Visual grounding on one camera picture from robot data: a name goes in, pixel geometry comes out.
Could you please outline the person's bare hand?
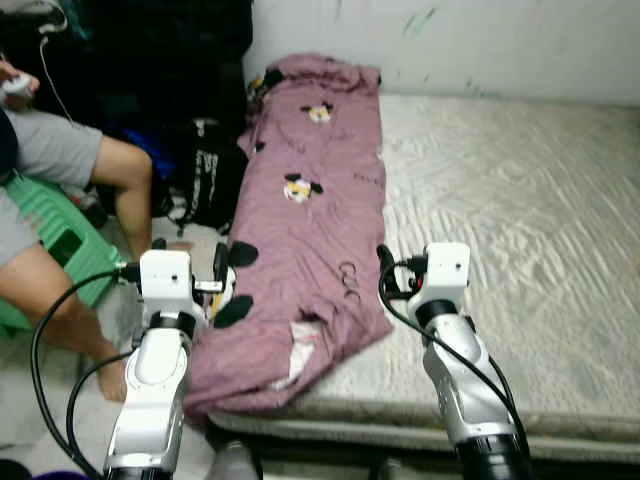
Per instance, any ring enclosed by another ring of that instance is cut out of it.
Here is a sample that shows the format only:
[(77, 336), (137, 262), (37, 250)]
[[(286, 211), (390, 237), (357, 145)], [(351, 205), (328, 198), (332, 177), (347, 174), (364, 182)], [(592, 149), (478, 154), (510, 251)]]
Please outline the person's bare hand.
[(14, 99), (32, 99), (33, 78), (22, 70), (15, 69), (8, 61), (1, 60), (1, 73), (3, 73), (3, 82), (1, 82), (1, 92), (5, 99), (14, 97)]

